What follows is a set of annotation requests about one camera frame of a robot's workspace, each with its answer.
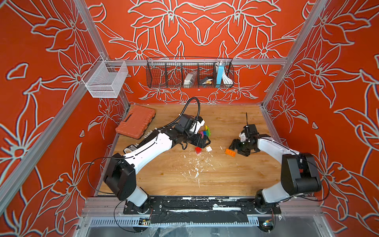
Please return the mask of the red lego brick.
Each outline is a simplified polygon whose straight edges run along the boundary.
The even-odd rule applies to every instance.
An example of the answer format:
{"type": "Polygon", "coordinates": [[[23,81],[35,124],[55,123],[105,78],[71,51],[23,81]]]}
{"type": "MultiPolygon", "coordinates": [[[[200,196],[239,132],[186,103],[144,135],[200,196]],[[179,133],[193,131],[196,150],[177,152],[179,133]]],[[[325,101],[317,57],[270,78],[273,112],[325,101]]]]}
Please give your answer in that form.
{"type": "Polygon", "coordinates": [[[202,152],[202,149],[199,148],[199,147],[195,147],[194,151],[195,151],[195,153],[196,153],[197,155],[200,155],[201,152],[202,152]]]}

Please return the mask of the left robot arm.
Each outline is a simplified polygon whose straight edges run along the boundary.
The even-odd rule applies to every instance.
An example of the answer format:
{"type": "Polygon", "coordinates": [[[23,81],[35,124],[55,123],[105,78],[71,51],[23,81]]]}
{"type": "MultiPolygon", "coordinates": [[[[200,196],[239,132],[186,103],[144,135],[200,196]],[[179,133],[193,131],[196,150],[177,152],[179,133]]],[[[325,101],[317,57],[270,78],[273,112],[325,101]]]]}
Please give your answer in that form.
{"type": "Polygon", "coordinates": [[[104,183],[120,200],[134,204],[145,212],[150,207],[150,196],[137,186],[136,175],[140,170],[160,154],[172,149],[177,144],[192,144],[198,148],[206,148],[211,141],[207,135],[195,134],[190,130],[178,131],[174,128],[154,130],[145,144],[136,150],[111,157],[104,175],[104,183]]]}

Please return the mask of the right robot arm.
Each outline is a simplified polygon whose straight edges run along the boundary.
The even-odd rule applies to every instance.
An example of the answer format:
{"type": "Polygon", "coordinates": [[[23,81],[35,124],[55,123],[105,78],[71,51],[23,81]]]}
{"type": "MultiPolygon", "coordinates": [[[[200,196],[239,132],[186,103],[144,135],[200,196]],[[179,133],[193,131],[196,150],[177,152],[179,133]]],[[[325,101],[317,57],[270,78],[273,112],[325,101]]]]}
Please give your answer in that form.
{"type": "Polygon", "coordinates": [[[266,134],[235,139],[229,150],[249,156],[263,151],[281,164],[280,181],[257,191],[254,206],[259,211],[271,208],[291,197],[315,193],[322,189],[319,171],[312,154],[292,150],[266,134]]]}

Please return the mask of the orange lego brick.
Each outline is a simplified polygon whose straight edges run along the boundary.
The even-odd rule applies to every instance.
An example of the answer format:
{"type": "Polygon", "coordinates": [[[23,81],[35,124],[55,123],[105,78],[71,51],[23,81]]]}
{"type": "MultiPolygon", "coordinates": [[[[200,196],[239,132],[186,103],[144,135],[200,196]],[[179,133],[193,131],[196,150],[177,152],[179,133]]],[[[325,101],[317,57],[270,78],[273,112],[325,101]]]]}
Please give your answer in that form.
{"type": "Polygon", "coordinates": [[[226,149],[225,150],[225,154],[228,155],[228,156],[231,156],[231,157],[235,157],[236,156],[236,152],[233,151],[233,150],[230,150],[230,149],[226,149]]]}

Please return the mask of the black handheld tool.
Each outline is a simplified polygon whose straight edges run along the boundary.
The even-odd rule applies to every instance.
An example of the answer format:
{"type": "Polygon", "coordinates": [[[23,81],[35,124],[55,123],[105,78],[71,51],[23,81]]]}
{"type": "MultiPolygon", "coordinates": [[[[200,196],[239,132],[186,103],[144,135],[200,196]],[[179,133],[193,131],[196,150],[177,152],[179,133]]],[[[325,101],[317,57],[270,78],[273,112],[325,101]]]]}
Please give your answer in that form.
{"type": "Polygon", "coordinates": [[[151,140],[153,140],[158,134],[158,131],[155,129],[155,130],[150,130],[147,134],[143,135],[143,139],[140,141],[140,142],[137,142],[135,144],[131,144],[129,146],[127,146],[123,152],[125,154],[128,154],[128,153],[131,153],[135,150],[137,150],[138,148],[144,146],[145,144],[147,144],[148,142],[150,142],[151,140]]]}

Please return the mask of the black item in basket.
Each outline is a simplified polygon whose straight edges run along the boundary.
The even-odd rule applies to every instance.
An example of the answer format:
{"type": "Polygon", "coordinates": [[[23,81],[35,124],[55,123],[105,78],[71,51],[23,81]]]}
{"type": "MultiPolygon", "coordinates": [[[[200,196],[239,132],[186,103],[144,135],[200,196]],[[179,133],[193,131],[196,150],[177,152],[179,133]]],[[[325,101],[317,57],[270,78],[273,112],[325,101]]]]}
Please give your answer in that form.
{"type": "Polygon", "coordinates": [[[213,84],[213,80],[214,80],[213,77],[205,77],[204,79],[201,79],[201,80],[199,81],[199,85],[200,85],[200,86],[208,86],[208,85],[212,85],[212,84],[213,84]]]}

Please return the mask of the grey packet in basket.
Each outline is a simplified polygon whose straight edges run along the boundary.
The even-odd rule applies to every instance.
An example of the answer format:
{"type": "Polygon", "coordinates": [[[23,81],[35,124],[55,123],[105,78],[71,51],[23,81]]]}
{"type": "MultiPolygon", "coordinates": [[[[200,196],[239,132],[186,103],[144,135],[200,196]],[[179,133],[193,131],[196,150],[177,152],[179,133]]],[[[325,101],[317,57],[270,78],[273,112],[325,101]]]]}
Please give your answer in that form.
{"type": "Polygon", "coordinates": [[[194,86],[196,80],[197,80],[196,72],[188,73],[184,79],[183,88],[191,88],[192,86],[194,86]]]}

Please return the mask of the orange tool case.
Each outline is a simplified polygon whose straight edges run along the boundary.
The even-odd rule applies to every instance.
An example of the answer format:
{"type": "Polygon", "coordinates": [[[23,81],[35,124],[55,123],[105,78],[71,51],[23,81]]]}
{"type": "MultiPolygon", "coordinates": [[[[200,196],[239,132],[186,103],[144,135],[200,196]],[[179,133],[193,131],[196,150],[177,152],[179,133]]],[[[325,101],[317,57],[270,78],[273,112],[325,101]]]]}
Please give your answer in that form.
{"type": "Polygon", "coordinates": [[[156,115],[154,109],[134,105],[115,129],[117,134],[140,139],[156,115]]]}

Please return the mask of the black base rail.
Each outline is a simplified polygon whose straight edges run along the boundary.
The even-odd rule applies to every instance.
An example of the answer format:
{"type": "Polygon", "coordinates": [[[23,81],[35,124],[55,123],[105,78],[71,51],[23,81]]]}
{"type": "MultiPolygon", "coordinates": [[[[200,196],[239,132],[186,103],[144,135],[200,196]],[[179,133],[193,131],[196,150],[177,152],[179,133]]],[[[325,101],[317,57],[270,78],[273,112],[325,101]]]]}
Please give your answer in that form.
{"type": "Polygon", "coordinates": [[[147,210],[153,224],[256,224],[281,214],[279,204],[256,207],[254,197],[152,196],[147,210]]]}

